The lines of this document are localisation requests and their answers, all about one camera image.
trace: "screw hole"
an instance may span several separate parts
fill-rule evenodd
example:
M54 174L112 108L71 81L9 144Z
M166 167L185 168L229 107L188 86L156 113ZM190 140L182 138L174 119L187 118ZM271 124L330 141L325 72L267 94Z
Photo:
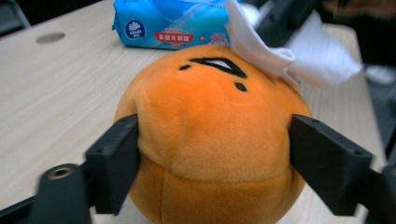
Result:
M57 170L52 171L49 174L49 179L55 180L55 179L62 179L64 177L67 177L73 173L73 170L69 167L63 167L59 168Z
M354 153L355 155L358 155L358 156L361 156L361 155L363 154L363 153L361 153L360 151L357 151L357 150L354 150L353 153Z

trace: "white tissue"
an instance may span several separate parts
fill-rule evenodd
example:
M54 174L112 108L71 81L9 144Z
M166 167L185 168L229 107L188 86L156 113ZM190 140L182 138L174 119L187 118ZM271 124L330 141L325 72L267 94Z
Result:
M268 6L258 10L242 5L243 10L236 0L227 0L225 6L230 16L226 29L232 51L270 76L293 84L297 83L297 78L329 86L338 85L361 70L361 64L345 47L323 32L320 16L315 11L285 48L268 48L252 27L265 17Z

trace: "wooden table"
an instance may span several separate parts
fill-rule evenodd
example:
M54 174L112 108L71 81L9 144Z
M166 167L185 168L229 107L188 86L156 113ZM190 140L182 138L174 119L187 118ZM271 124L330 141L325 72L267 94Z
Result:
M83 152L112 123L118 101L134 76L169 50L125 48L111 31L113 1L103 1L0 39L0 209L35 194L37 178L63 163L83 162ZM360 60L353 31L326 25ZM46 34L65 37L37 43ZM362 74L319 89L303 83L314 116L385 163L374 110ZM334 217L306 187L279 223L361 223ZM129 200L119 217L95 223L147 223Z

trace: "blue tissue pack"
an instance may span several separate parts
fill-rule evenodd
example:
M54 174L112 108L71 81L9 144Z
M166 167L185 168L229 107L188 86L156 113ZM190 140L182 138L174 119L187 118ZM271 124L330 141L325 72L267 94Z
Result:
M228 46L224 3L225 0L116 0L113 30L127 47Z

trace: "orange plush toy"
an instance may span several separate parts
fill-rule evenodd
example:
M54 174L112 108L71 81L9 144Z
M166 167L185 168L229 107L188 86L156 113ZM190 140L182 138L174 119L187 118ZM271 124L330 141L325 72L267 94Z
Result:
M227 47L172 52L123 94L137 114L141 164L130 196L153 223L275 223L304 180L290 165L299 92Z

